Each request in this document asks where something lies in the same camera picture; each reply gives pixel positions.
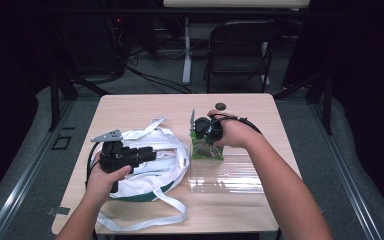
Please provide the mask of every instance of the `black chair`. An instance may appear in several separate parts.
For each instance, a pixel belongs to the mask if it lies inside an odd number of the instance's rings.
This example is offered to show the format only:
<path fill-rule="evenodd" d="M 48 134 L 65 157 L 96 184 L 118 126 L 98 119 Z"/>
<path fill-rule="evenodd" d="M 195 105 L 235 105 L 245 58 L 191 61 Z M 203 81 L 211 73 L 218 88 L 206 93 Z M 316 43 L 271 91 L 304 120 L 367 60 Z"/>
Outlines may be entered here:
<path fill-rule="evenodd" d="M 204 80 L 210 93 L 213 75 L 264 75 L 261 92 L 267 82 L 273 47 L 282 36 L 274 21 L 229 21 L 211 32 Z"/>

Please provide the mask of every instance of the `gray carpet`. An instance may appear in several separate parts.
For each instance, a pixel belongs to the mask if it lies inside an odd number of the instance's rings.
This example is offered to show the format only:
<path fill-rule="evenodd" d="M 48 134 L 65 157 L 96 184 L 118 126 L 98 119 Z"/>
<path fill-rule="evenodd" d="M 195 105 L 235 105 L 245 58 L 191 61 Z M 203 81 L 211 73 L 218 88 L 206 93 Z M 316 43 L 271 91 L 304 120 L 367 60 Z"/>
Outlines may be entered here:
<path fill-rule="evenodd" d="M 271 85 L 267 88 L 267 92 L 274 94 L 281 90 L 284 69 L 288 64 L 292 47 L 293 40 L 285 39 L 279 51 L 276 52 L 270 74 Z M 203 51 L 196 49 L 193 53 L 192 82 L 188 87 L 198 93 L 203 93 L 205 92 L 205 82 L 202 81 Z M 180 83 L 183 56 L 179 58 L 164 56 L 161 54 L 157 61 L 144 54 L 139 56 L 137 66 L 131 66 L 144 73 L 158 75 Z M 221 85 L 221 81 L 223 79 L 214 81 L 214 85 L 217 85 L 214 90 L 229 91 L 232 86 L 235 90 L 243 92 L 258 91 L 257 89 L 259 89 L 257 88 L 258 79 L 251 79 L 245 84 L 242 84 L 243 81 L 231 79 L 226 85 Z M 126 71 L 120 79 L 99 86 L 114 94 L 161 93 L 149 82 L 129 71 Z M 53 135 L 47 131 L 50 126 L 49 89 L 45 89 L 37 96 L 40 106 L 35 121 L 0 185 L 0 211 L 31 162 L 38 155 L 44 161 L 38 166 L 38 174 L 33 176 L 34 182 L 28 186 L 27 194 L 16 206 L 16 213 L 6 221 L 7 225 L 1 226 L 3 227 L 0 235 L 2 239 L 54 238 L 51 232 L 54 217 L 47 215 L 46 212 L 50 207 L 59 206 L 99 100 L 96 94 L 85 87 L 76 86 L 76 88 L 80 93 L 77 101 L 66 102 L 62 99 L 61 106 L 64 114 L 61 124 Z M 164 89 L 164 91 L 174 93 L 170 89 Z M 314 116 L 312 106 L 307 105 L 302 98 L 305 92 L 306 90 L 302 89 L 290 98 L 276 102 L 302 177 L 325 210 L 324 214 L 335 239 L 366 239 L 364 228 L 335 168 L 335 157 L 324 138 L 323 130 L 319 127 L 319 119 Z M 373 222 L 384 239 L 384 199 L 358 162 L 351 131 L 342 107 L 337 101 L 333 102 L 332 131 L 333 138 L 373 217 Z M 68 138 L 70 141 L 67 149 L 55 149 L 63 148 Z M 264 233 L 260 235 L 260 238 L 274 239 L 274 236 L 275 233 Z M 227 239 L 225 235 L 214 235 L 208 238 Z"/>

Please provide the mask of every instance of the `finger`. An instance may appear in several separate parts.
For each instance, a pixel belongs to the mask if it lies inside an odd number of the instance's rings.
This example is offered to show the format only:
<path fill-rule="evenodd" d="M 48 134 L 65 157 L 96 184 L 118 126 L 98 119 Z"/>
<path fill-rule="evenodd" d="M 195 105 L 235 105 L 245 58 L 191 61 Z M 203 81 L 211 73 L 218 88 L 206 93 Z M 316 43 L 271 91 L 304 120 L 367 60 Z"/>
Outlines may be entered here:
<path fill-rule="evenodd" d="M 224 147 L 225 144 L 224 144 L 223 138 L 220 139 L 220 140 L 218 140 L 218 141 L 216 141 L 216 142 L 214 142 L 214 145 L 215 145 L 216 147 Z"/>
<path fill-rule="evenodd" d="M 111 177 L 111 181 L 116 182 L 116 181 L 123 180 L 126 177 L 126 175 L 129 174 L 129 172 L 131 170 L 132 170 L 132 167 L 127 165 L 127 166 L 124 166 L 124 167 L 118 169 L 115 172 L 110 173 L 109 175 Z"/>
<path fill-rule="evenodd" d="M 95 154 L 95 157 L 93 158 L 93 163 L 96 163 L 97 161 L 99 161 L 99 159 L 101 158 L 101 152 L 102 151 L 99 151 Z"/>
<path fill-rule="evenodd" d="M 222 114 L 222 112 L 219 111 L 219 110 L 216 110 L 216 109 L 212 109 L 212 110 L 210 110 L 210 111 L 207 113 L 207 116 L 210 117 L 210 116 L 215 115 L 215 117 L 218 118 L 218 117 L 220 117 L 218 114 Z"/>

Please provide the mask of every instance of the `table leg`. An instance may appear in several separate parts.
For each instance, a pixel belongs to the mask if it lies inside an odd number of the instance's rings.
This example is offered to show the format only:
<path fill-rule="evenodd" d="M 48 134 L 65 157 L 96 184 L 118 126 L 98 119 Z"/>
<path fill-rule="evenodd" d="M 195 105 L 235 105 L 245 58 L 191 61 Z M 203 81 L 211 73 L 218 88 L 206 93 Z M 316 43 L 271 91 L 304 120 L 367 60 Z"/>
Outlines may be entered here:
<path fill-rule="evenodd" d="M 189 18 L 185 18 L 185 65 L 183 67 L 183 84 L 191 83 L 191 44 L 189 36 Z"/>

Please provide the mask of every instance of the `white fabric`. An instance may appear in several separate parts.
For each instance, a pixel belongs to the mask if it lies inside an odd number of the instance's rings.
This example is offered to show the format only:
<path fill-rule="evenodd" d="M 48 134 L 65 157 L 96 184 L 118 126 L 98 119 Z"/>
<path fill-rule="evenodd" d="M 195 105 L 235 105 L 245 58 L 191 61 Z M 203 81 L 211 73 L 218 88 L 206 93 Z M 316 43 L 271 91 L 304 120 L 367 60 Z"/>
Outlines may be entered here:
<path fill-rule="evenodd" d="M 167 204 L 170 204 L 177 210 L 179 210 L 180 214 L 171 216 L 171 217 L 164 217 L 164 218 L 154 218 L 148 221 L 143 221 L 137 224 L 133 224 L 127 227 L 122 227 L 118 225 L 116 222 L 102 214 L 101 212 L 98 214 L 98 222 L 104 225 L 106 228 L 108 228 L 110 231 L 113 232 L 124 232 L 124 231 L 136 231 L 140 230 L 146 227 L 150 226 L 161 226 L 161 225 L 168 225 L 168 224 L 174 224 L 178 222 L 182 222 L 186 218 L 186 207 L 178 200 L 168 197 L 164 195 L 164 193 L 161 191 L 160 188 L 154 190 L 154 194 L 157 195 L 157 197 Z"/>
<path fill-rule="evenodd" d="M 118 182 L 118 192 L 111 193 L 112 198 L 134 197 L 153 192 L 157 199 L 176 208 L 180 214 L 171 217 L 151 219 L 131 226 L 122 227 L 99 213 L 98 222 L 111 231 L 134 231 L 154 225 L 167 225 L 181 222 L 186 218 L 186 207 L 176 199 L 166 196 L 161 187 L 172 183 L 174 188 L 183 178 L 189 167 L 189 155 L 187 147 L 181 143 L 170 129 L 157 128 L 165 118 L 151 121 L 145 130 L 131 130 L 123 135 L 123 146 L 130 148 L 153 147 L 157 152 L 157 159 L 145 162 L 134 168 L 133 174 L 129 174 Z"/>

